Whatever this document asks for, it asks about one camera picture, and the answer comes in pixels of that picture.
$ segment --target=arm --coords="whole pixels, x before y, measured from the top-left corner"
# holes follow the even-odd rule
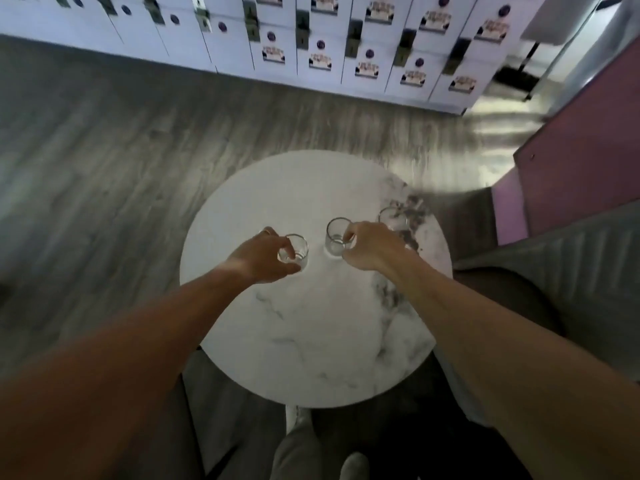
[[[438,273],[385,225],[357,223],[344,259],[411,302],[537,478],[640,476],[640,388],[568,340]]]
[[[54,350],[0,387],[4,479],[89,479],[114,464],[175,384],[220,313],[256,282],[300,270],[271,228],[174,293]]]

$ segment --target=forearm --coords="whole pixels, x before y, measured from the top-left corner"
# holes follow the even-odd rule
[[[446,278],[415,253],[387,262],[389,279],[533,475],[598,477],[615,475],[616,468],[622,475],[635,465],[637,386],[569,341]]]
[[[4,477],[98,476],[159,407],[189,354],[248,284],[233,271],[215,269],[3,384]]]

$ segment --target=white marble table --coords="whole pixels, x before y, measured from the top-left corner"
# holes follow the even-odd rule
[[[375,163],[335,152],[290,152],[224,182],[189,229],[181,283],[206,273],[267,225],[282,235],[302,234],[310,250],[301,273],[236,298],[202,341],[204,352],[250,391],[309,408],[363,401],[402,381],[430,354],[433,336],[382,276],[324,252],[331,218],[373,221],[392,203],[412,209],[405,241],[451,276],[436,218]]]

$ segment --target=locker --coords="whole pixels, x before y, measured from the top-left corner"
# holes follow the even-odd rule
[[[447,58],[412,51],[404,67],[392,67],[385,94],[416,101],[428,101]]]
[[[212,15],[224,15],[232,18],[244,18],[242,0],[204,0]]]
[[[393,46],[362,42],[356,58],[344,59],[342,85],[359,91],[384,93],[395,55]]]
[[[258,21],[267,25],[295,28],[296,0],[248,0],[255,3]]]
[[[218,72],[240,76],[252,73],[253,60],[244,21],[212,15],[210,22],[211,31],[203,35]]]
[[[256,72],[286,77],[295,77],[298,73],[295,30],[261,25],[260,42],[249,44]]]
[[[117,15],[109,17],[124,43],[124,54],[149,61],[169,62],[169,54],[156,24],[144,5],[122,0],[112,2]]]
[[[156,23],[169,63],[201,70],[214,70],[202,31],[193,10],[161,10],[164,25]]]
[[[462,30],[471,39],[466,57],[502,61],[520,40],[543,0],[477,0]]]
[[[343,38],[325,37],[311,31],[309,49],[298,49],[298,77],[339,86],[343,62]]]
[[[353,0],[351,17],[364,22],[362,40],[397,45],[411,0]]]
[[[353,0],[298,0],[298,10],[308,11],[311,32],[334,37],[346,36],[349,31]]]
[[[491,82],[497,69],[492,63],[464,59],[453,76],[441,75],[438,78],[429,102],[471,107]]]
[[[476,0],[413,0],[406,28],[416,31],[413,48],[448,55]]]

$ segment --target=glass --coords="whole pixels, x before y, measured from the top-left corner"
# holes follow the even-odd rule
[[[293,246],[293,251],[296,254],[295,259],[291,259],[285,249],[278,251],[278,259],[282,262],[294,262],[300,265],[300,268],[304,269],[307,265],[307,257],[309,255],[309,245],[307,240],[300,234],[287,234],[285,236]]]
[[[409,219],[405,215],[402,207],[391,206],[380,210],[378,222],[382,222],[382,224],[393,231],[409,229]]]
[[[346,242],[342,239],[349,224],[351,221],[345,217],[336,217],[327,224],[324,248],[331,256],[340,257],[345,249],[349,249],[353,245],[353,238]]]

